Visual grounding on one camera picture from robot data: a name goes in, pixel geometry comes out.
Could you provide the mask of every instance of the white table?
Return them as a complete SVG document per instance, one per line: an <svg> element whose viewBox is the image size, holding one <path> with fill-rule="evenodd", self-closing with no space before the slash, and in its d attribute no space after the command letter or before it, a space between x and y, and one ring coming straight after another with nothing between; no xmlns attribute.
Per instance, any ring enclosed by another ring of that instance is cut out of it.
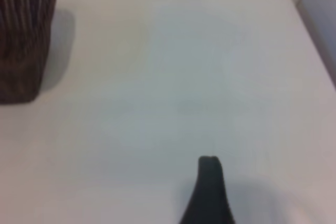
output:
<svg viewBox="0 0 336 224"><path fill-rule="evenodd" d="M291 0L58 0L0 108L0 223L178 223L201 155L238 224L336 222L336 93Z"/></svg>

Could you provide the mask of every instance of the brown woven basket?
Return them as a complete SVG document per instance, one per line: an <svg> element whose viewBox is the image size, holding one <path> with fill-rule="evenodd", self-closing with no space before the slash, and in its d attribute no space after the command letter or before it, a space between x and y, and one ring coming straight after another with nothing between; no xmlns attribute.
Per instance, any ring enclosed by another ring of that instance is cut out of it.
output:
<svg viewBox="0 0 336 224"><path fill-rule="evenodd" d="M0 0L0 104L37 97L56 0Z"/></svg>

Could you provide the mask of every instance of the white tabletop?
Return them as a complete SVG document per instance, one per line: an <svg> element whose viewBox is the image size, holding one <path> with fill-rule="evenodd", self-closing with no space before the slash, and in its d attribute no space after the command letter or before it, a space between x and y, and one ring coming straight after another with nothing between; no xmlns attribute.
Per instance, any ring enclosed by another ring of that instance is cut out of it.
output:
<svg viewBox="0 0 336 224"><path fill-rule="evenodd" d="M0 223L178 223L201 155L238 224L336 222L336 93L291 0L58 0L0 108Z"/></svg>

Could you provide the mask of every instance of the black plastic piece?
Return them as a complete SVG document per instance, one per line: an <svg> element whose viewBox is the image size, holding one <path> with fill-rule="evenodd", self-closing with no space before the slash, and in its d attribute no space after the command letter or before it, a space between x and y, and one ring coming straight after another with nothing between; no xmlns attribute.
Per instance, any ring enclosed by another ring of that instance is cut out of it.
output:
<svg viewBox="0 0 336 224"><path fill-rule="evenodd" d="M180 224L234 224L218 157L200 157L197 182Z"/></svg>

